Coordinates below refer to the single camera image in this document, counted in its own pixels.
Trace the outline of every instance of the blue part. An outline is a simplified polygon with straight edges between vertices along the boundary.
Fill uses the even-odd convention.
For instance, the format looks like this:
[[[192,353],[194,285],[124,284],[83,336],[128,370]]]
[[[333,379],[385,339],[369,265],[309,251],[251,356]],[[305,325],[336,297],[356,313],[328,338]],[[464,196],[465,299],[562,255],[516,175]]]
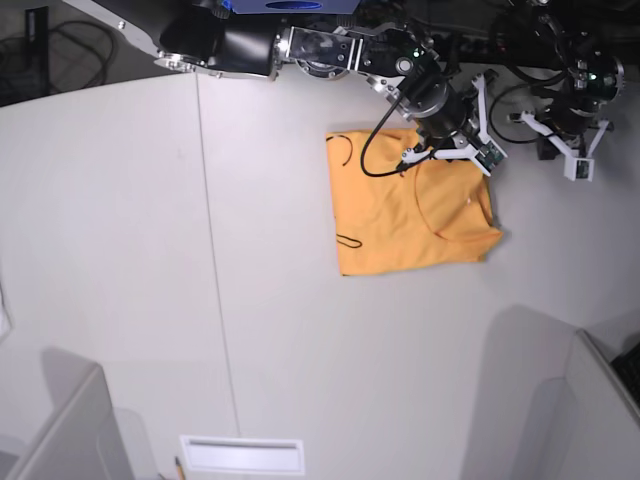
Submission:
[[[223,0],[231,8],[230,0]],[[233,0],[233,11],[236,13],[334,13],[351,14],[360,0]]]

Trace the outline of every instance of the pencil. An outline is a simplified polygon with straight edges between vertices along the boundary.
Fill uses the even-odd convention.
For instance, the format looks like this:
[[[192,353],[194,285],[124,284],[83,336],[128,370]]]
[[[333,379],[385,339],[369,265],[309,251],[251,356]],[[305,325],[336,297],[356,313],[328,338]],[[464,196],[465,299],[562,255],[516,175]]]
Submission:
[[[182,469],[182,464],[178,457],[176,457],[176,468],[178,469],[178,478],[180,480],[187,480],[187,477],[184,476],[184,470]]]

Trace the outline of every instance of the white vent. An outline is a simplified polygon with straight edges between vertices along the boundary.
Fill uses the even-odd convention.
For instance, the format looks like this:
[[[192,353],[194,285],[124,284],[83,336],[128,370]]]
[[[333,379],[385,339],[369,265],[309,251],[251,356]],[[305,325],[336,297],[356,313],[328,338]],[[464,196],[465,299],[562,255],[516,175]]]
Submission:
[[[304,475],[302,440],[180,437],[189,470]]]

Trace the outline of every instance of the folded shirt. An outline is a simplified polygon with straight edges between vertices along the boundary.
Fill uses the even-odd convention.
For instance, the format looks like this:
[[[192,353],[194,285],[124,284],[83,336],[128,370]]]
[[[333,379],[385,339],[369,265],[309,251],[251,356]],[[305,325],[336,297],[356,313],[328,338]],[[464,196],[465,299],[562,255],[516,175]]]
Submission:
[[[484,260],[502,233],[492,225],[482,172],[468,161],[428,160],[402,174],[368,177],[360,154],[369,135],[327,135],[340,272],[372,275]],[[379,132],[367,150],[367,170],[394,170],[417,143],[415,130]]]

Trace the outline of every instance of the orange shirt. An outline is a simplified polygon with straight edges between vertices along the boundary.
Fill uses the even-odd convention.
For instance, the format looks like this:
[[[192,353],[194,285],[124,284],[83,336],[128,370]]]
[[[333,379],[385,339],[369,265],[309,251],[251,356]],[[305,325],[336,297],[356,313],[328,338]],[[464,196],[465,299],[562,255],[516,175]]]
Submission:
[[[485,177],[471,162],[428,160],[403,174],[366,176],[368,131],[327,135],[338,261],[343,275],[478,262],[502,233],[492,226]],[[415,130],[383,130],[367,150],[370,172],[394,170]]]

